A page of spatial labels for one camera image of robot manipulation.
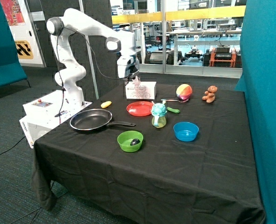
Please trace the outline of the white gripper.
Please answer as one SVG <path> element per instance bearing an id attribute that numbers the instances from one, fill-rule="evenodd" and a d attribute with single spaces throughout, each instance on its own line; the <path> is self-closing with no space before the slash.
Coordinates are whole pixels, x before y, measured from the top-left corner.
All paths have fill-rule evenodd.
<path id="1" fill-rule="evenodd" d="M 120 56 L 117 60 L 117 73 L 119 79 L 130 80 L 139 74 L 139 60 L 136 55 Z"/>

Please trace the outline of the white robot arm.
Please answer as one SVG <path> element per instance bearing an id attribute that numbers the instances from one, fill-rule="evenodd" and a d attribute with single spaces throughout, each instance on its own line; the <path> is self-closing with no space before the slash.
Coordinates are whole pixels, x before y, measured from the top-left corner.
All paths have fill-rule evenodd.
<path id="1" fill-rule="evenodd" d="M 47 29 L 55 56 L 65 66 L 55 74 L 55 80 L 64 88 L 64 99 L 68 101 L 69 107 L 76 108 L 85 104 L 83 91 L 76 82 L 86 76 L 86 69 L 76 61 L 69 44 L 69 36 L 74 33 L 105 37 L 107 50 L 121 54 L 117 60 L 119 78 L 138 75 L 139 60 L 134 32 L 115 31 L 73 8 L 67 9 L 62 17 L 48 19 Z"/>

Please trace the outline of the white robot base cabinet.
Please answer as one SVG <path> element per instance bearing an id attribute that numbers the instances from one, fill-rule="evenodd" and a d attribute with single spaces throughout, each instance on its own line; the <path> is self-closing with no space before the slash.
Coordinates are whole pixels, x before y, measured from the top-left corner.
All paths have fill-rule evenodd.
<path id="1" fill-rule="evenodd" d="M 24 104 L 26 116 L 20 119 L 20 125 L 29 146 L 33 148 L 37 139 L 90 104 L 91 102 L 85 101 L 80 106 L 72 105 L 62 90 L 56 90 Z"/>

